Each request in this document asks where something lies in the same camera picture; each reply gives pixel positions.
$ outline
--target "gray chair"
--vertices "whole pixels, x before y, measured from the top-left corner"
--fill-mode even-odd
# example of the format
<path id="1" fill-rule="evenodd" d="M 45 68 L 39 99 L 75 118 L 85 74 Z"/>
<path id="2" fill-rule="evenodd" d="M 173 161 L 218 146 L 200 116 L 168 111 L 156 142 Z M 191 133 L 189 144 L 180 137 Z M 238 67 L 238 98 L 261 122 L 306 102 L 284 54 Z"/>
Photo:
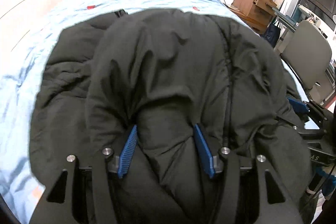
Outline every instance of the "gray chair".
<path id="1" fill-rule="evenodd" d="M 300 22 L 281 58 L 298 76 L 305 93 L 325 73 L 330 60 L 331 48 L 319 30 L 306 20 Z"/>

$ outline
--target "black puffer jacket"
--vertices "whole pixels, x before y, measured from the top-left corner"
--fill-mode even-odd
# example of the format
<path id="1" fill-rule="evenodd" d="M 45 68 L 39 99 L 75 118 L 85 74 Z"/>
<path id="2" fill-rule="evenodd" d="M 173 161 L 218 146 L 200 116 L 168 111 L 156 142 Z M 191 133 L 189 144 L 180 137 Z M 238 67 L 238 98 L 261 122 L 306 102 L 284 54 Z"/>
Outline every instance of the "black puffer jacket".
<path id="1" fill-rule="evenodd" d="M 226 132 L 231 149 L 265 155 L 298 202 L 310 180 L 310 153 L 292 128 L 302 122 L 271 46 L 229 18 L 123 14 L 61 33 L 31 120 L 37 179 L 48 185 L 70 154 L 90 166 L 93 153 L 137 124 L 129 172 L 115 182 L 125 222 L 205 223 L 217 184 L 195 149 L 193 125 L 202 123 L 219 145 Z"/>

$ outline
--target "light blue bedsheet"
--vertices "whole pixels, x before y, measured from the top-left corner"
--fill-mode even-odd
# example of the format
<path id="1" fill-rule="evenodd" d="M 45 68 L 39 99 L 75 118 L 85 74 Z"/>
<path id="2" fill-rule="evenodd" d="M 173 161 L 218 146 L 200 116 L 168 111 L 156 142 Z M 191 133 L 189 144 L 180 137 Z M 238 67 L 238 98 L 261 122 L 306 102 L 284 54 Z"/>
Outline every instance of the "light blue bedsheet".
<path id="1" fill-rule="evenodd" d="M 44 66 L 60 32 L 102 13 L 147 8 L 220 15 L 245 25 L 220 0 L 63 0 L 57 5 L 12 51 L 13 62 L 0 82 L 0 193 L 22 224 L 29 222 L 44 191 L 30 170 L 29 127 Z"/>

